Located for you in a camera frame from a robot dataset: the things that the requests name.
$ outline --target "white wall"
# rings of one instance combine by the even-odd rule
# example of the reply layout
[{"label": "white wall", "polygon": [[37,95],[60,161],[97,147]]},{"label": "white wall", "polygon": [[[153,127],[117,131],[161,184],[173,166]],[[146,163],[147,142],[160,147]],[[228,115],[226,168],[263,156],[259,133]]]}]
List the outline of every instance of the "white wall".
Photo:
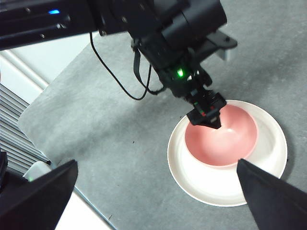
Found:
[{"label": "white wall", "polygon": [[88,44],[83,34],[0,51],[0,81],[31,103]]}]

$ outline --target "gray mat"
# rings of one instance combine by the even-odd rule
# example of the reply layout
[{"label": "gray mat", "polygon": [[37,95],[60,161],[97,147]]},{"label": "gray mat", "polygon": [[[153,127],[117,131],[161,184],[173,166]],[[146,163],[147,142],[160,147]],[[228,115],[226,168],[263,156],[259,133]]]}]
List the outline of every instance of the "gray mat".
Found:
[{"label": "gray mat", "polygon": [[[239,41],[238,54],[229,63],[212,56],[203,65],[227,99],[251,102],[276,118],[289,151],[283,178],[307,191],[307,1],[222,3],[229,21],[223,31]],[[128,34],[94,42],[129,91],[141,95]],[[141,74],[147,71],[143,62]],[[88,46],[27,108],[19,127],[56,164],[78,161],[77,187],[120,230],[256,229],[246,205],[203,204],[173,180],[167,142],[190,109],[170,91],[129,99]]]}]

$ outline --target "plate rim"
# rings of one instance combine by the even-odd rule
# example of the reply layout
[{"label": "plate rim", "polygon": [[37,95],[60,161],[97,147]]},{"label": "plate rim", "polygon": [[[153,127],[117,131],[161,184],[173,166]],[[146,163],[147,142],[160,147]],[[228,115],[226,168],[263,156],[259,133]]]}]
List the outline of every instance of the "plate rim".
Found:
[{"label": "plate rim", "polygon": [[[285,170],[285,167],[286,167],[286,164],[287,164],[288,145],[287,145],[287,141],[286,141],[284,132],[283,132],[282,128],[280,127],[279,123],[278,123],[278,122],[275,120],[275,118],[274,118],[272,115],[270,115],[267,111],[265,111],[264,109],[260,108],[259,106],[255,105],[255,104],[252,104],[252,103],[249,103],[249,102],[240,101],[240,100],[226,100],[226,101],[227,101],[227,103],[228,103],[228,102],[239,102],[239,103],[248,104],[248,105],[251,105],[251,106],[253,106],[253,107],[256,107],[257,109],[260,109],[261,111],[263,111],[264,113],[266,113],[266,115],[268,115],[269,117],[271,117],[272,120],[274,121],[274,123],[277,125],[278,130],[280,131],[280,133],[281,133],[281,135],[282,135],[282,138],[283,138],[283,141],[284,141],[284,143],[285,143],[285,161],[284,161],[284,163],[283,163],[283,169],[281,170],[281,173],[278,175],[278,178],[280,179],[281,176],[282,176],[282,174],[284,173],[284,170]],[[204,201],[204,200],[201,200],[201,199],[199,199],[198,197],[192,195],[192,194],[191,194],[190,192],[188,192],[185,188],[183,188],[183,187],[181,186],[181,184],[178,182],[178,180],[177,180],[176,177],[174,176],[174,173],[173,173],[172,168],[171,168],[171,166],[170,166],[170,161],[169,161],[169,145],[170,145],[170,141],[171,141],[171,139],[172,139],[172,137],[173,137],[173,134],[174,134],[176,128],[177,128],[177,127],[180,125],[180,123],[181,123],[184,119],[186,119],[186,118],[187,118],[187,116],[185,115],[185,116],[184,116],[183,118],[181,118],[181,120],[176,124],[176,126],[174,127],[174,129],[173,129],[173,131],[172,131],[172,133],[171,133],[171,136],[169,137],[168,144],[167,144],[167,164],[168,164],[168,168],[169,168],[169,170],[170,170],[170,172],[171,172],[171,174],[172,174],[172,177],[173,177],[173,179],[175,180],[175,182],[177,183],[177,185],[178,185],[186,194],[188,194],[188,195],[191,196],[192,198],[194,198],[194,199],[196,199],[196,200],[198,200],[198,201],[200,201],[200,202],[202,202],[202,203],[208,204],[208,205],[212,205],[212,206],[216,206],[216,207],[237,207],[237,206],[241,206],[241,205],[247,204],[246,201],[245,201],[245,202],[238,203],[238,204],[234,204],[234,205],[233,205],[233,204],[231,204],[231,205],[221,205],[221,204],[215,204],[215,203],[211,203],[211,202],[208,202],[208,201]]]}]

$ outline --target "white surface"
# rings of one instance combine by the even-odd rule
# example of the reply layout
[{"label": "white surface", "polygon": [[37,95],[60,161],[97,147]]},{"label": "white surface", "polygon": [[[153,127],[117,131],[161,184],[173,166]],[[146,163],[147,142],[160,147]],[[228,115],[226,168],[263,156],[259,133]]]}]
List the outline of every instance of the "white surface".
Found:
[{"label": "white surface", "polygon": [[89,34],[23,46],[11,51],[50,83],[89,44]]},{"label": "white surface", "polygon": [[0,51],[1,84],[30,104],[89,42],[83,34]]},{"label": "white surface", "polygon": [[33,181],[38,177],[51,171],[51,167],[42,161],[37,161],[31,165],[28,171],[23,175],[28,181]]},{"label": "white surface", "polygon": [[0,82],[29,104],[43,91],[12,63],[0,56]]},{"label": "white surface", "polygon": [[[51,168],[38,161],[24,174],[24,178],[35,180],[51,171]],[[71,194],[64,212],[57,224],[56,230],[110,230],[109,225],[101,219],[75,192]]]},{"label": "white surface", "polygon": [[110,230],[92,209],[74,192],[58,222],[56,230]]},{"label": "white surface", "polygon": [[[227,101],[250,113],[259,128],[259,138],[247,161],[280,178],[287,161],[287,144],[275,119],[261,108],[241,101]],[[215,206],[246,204],[236,174],[236,165],[212,168],[195,159],[187,150],[184,135],[189,119],[185,116],[175,127],[167,148],[169,169],[177,184],[191,197]]]}]

